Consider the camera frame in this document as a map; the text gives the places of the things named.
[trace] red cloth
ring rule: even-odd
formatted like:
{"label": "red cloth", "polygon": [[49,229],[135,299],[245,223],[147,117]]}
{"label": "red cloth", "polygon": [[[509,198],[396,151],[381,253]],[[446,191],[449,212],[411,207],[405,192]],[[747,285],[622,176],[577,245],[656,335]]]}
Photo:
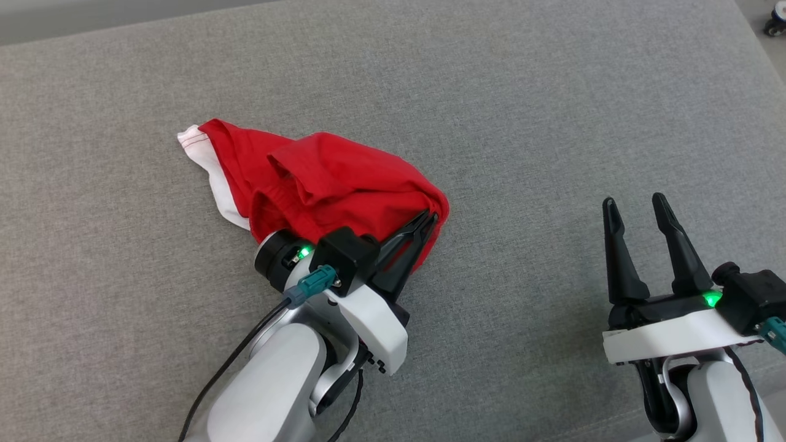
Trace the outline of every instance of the red cloth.
{"label": "red cloth", "polygon": [[418,268],[447,220],[445,195],[390,153],[325,132],[291,140],[221,120],[200,130],[208,134],[257,242],[290,229],[316,244],[341,226],[383,241],[428,208],[439,221]]}

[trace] robotic arm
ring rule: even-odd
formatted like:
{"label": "robotic arm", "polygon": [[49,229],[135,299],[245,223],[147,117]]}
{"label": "robotic arm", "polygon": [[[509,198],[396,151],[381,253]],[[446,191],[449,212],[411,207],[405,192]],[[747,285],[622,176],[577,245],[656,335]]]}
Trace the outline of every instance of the robotic arm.
{"label": "robotic arm", "polygon": [[[777,327],[786,315],[786,283],[771,271],[740,274],[733,263],[711,279],[666,198],[656,193],[652,205],[674,269],[674,293],[660,297],[650,297],[638,277],[616,203],[603,203],[613,304],[603,333],[608,361],[636,367],[647,417],[662,440],[783,442],[731,346],[764,337],[783,351],[783,330],[762,327]],[[698,363],[673,366],[688,357]]]}
{"label": "robotic arm", "polygon": [[410,316],[396,300],[436,220],[422,212],[382,245],[348,227],[316,245],[287,230],[266,238],[254,266],[284,294],[284,306],[241,343],[233,356],[249,344],[249,361],[189,430],[201,398],[234,357],[208,383],[180,440],[307,442],[312,419],[357,376],[355,403],[335,440],[360,399],[363,365],[391,376],[404,363]]}

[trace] caster wheel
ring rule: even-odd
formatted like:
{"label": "caster wheel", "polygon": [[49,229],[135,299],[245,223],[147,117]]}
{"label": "caster wheel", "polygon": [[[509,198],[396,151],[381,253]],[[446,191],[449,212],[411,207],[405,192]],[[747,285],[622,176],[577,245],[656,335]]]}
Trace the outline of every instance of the caster wheel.
{"label": "caster wheel", "polygon": [[779,20],[768,20],[767,23],[764,25],[764,33],[769,35],[770,37],[777,37],[778,35],[783,35],[784,31],[786,31],[786,23],[779,21]]}

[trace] gray fabric surface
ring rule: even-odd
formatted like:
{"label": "gray fabric surface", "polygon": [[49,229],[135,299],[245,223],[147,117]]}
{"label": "gray fabric surface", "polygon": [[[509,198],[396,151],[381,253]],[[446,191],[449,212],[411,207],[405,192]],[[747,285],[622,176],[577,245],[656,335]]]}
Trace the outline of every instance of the gray fabric surface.
{"label": "gray fabric surface", "polygon": [[[601,202],[655,293],[655,191],[710,270],[786,274],[783,100],[730,0],[286,1],[2,47],[2,439],[173,440],[277,303],[174,138],[212,117],[376,146],[450,199],[401,298],[408,360],[369,372],[342,440],[641,434],[601,346]],[[741,353],[786,386],[781,355]]]}

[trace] teal connector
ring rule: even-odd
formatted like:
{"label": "teal connector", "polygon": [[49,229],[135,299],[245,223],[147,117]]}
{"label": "teal connector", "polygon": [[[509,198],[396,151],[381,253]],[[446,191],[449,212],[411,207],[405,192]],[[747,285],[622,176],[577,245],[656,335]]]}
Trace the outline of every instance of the teal connector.
{"label": "teal connector", "polygon": [[758,332],[765,341],[777,348],[786,355],[786,324],[783,320],[773,316],[762,324],[762,329]]}
{"label": "teal connector", "polygon": [[308,276],[303,277],[294,285],[286,289],[282,294],[284,298],[292,300],[289,308],[295,308],[317,293],[322,293],[332,287],[336,282],[336,271],[333,267],[322,266],[312,271]]}

